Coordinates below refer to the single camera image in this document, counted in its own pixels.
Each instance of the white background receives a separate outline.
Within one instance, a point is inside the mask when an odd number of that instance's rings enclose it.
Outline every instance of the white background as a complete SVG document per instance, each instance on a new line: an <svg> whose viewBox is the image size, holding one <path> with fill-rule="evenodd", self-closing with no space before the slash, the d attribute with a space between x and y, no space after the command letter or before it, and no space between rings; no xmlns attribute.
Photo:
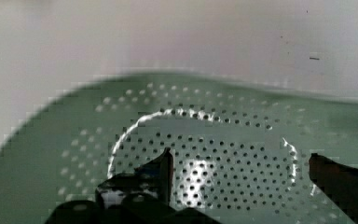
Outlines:
<svg viewBox="0 0 358 224"><path fill-rule="evenodd" d="M0 146L62 91L145 67L358 100L358 0L0 0Z"/></svg>

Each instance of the metal strainer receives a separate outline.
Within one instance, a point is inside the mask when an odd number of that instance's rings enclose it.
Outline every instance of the metal strainer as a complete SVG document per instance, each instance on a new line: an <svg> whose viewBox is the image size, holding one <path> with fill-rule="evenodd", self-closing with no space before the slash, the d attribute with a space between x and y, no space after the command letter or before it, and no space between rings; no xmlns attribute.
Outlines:
<svg viewBox="0 0 358 224"><path fill-rule="evenodd" d="M108 176L172 149L171 206L222 223L351 223L308 176L310 153L358 164L358 105L149 73L46 107L0 152L0 223L44 223Z"/></svg>

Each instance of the green perforated tray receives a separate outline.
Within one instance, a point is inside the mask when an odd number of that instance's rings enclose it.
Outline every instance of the green perforated tray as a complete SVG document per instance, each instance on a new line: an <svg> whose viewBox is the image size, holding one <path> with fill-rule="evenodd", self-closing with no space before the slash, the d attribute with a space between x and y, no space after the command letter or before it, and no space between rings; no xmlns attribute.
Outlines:
<svg viewBox="0 0 358 224"><path fill-rule="evenodd" d="M318 152L358 167L358 104L190 74L92 84L47 106L0 151L0 223L44 223L114 173L172 148L171 206L222 223L351 223L311 182Z"/></svg>

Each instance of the perforated metal sheet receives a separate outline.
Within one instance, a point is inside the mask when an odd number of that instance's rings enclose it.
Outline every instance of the perforated metal sheet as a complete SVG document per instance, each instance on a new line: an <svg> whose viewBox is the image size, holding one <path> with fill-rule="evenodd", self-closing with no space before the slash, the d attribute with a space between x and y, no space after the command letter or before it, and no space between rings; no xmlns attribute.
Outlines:
<svg viewBox="0 0 358 224"><path fill-rule="evenodd" d="M223 223L350 222L310 182L308 159L358 164L358 105L141 74L66 95L8 141L0 223L43 223L58 203L93 200L108 176L165 147L175 209L197 207Z"/></svg>

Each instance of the black object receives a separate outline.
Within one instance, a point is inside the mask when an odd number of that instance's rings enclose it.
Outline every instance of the black object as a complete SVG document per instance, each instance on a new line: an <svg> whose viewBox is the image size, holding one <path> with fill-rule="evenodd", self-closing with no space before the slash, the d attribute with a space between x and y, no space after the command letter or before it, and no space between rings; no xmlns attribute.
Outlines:
<svg viewBox="0 0 358 224"><path fill-rule="evenodd" d="M312 153L310 179L345 214L358 223L358 169Z"/></svg>
<svg viewBox="0 0 358 224"><path fill-rule="evenodd" d="M46 224L184 224L218 223L201 212L169 207L173 157L169 148L136 168L134 174L118 174L95 190L96 203L72 201L58 206Z"/></svg>

